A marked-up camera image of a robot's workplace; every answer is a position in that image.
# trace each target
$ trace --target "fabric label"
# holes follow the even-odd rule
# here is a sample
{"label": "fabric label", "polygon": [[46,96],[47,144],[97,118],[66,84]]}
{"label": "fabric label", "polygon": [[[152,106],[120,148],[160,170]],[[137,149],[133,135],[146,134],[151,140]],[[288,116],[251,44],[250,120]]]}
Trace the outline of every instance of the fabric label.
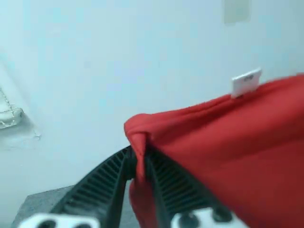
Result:
{"label": "fabric label", "polygon": [[231,97],[236,98],[245,93],[256,90],[259,86],[259,79],[262,74],[262,69],[250,71],[246,74],[232,78],[232,93]]}

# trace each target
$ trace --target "screw hole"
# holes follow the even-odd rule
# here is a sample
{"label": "screw hole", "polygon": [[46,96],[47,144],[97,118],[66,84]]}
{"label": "screw hole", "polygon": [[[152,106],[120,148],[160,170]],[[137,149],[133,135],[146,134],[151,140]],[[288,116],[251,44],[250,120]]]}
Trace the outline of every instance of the screw hole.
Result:
{"label": "screw hole", "polygon": [[74,228],[91,228],[91,226],[89,224],[80,224]]}
{"label": "screw hole", "polygon": [[38,228],[55,228],[56,222],[54,220],[46,220],[38,226]]}

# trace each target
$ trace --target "gray floor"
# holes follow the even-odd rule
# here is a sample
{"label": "gray floor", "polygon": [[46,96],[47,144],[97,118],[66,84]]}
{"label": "gray floor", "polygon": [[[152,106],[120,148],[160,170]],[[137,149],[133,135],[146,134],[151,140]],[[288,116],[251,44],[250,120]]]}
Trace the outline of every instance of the gray floor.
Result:
{"label": "gray floor", "polygon": [[[127,182],[119,227],[139,228],[137,219],[129,202],[129,185],[130,183]],[[28,218],[37,212],[49,212],[70,189],[71,187],[66,187],[28,196],[21,205],[11,228],[16,228],[23,219]]]}

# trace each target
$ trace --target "red fabric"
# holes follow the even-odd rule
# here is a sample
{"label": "red fabric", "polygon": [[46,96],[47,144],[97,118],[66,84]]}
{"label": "red fabric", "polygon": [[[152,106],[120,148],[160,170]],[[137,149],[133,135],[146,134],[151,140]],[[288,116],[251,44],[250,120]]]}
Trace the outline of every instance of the red fabric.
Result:
{"label": "red fabric", "polygon": [[156,228],[143,157],[150,143],[204,183],[253,228],[304,227],[304,74],[125,123],[138,158],[130,187],[142,228]]}

